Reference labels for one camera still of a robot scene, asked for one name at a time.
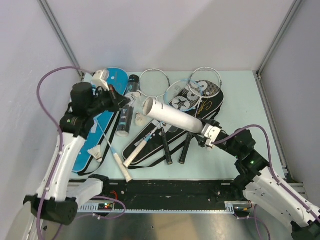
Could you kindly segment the black shuttlecock tube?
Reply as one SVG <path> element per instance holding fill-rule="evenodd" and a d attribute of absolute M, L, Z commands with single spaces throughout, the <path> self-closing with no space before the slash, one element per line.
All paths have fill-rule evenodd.
<path fill-rule="evenodd" d="M 128 84 L 125 90 L 125 95 L 137 92 L 139 87 L 139 76 L 132 74 L 129 76 Z M 128 137 L 131 129 L 134 106 L 127 104 L 121 111 L 116 134 L 119 137 Z"/>

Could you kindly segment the white shuttlecock tube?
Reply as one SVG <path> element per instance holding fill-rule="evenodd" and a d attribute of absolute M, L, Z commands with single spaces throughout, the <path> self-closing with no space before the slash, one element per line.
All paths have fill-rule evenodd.
<path fill-rule="evenodd" d="M 204 129 L 204 125 L 199 119 L 153 98 L 147 98 L 145 100 L 142 113 L 149 118 L 190 133 L 201 134 Z"/>

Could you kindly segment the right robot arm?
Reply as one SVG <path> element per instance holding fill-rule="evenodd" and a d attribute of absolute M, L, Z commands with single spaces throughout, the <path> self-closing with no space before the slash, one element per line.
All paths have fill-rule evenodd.
<path fill-rule="evenodd" d="M 273 169 L 271 159 L 255 150 L 249 127 L 228 135 L 215 121 L 202 120 L 201 133 L 195 136 L 201 147 L 216 146 L 236 158 L 239 175 L 231 182 L 232 197 L 244 198 L 264 209 L 290 232 L 294 240 L 320 238 L 320 209 L 301 196 Z"/>

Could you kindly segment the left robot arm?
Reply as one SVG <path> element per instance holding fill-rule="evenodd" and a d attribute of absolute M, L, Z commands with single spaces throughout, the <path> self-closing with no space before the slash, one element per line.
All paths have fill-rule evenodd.
<path fill-rule="evenodd" d="M 57 124 L 57 146 L 44 180 L 34 195 L 27 195 L 24 203 L 31 203 L 31 213 L 37 219 L 70 225 L 78 208 L 98 197 L 107 199 L 111 194 L 109 178 L 92 174 L 74 191 L 68 184 L 76 159 L 84 146 L 94 118 L 106 111 L 119 112 L 130 99 L 119 94 L 112 85 L 105 90 L 94 89 L 89 82 L 77 83 L 70 92 L 71 102 Z"/>

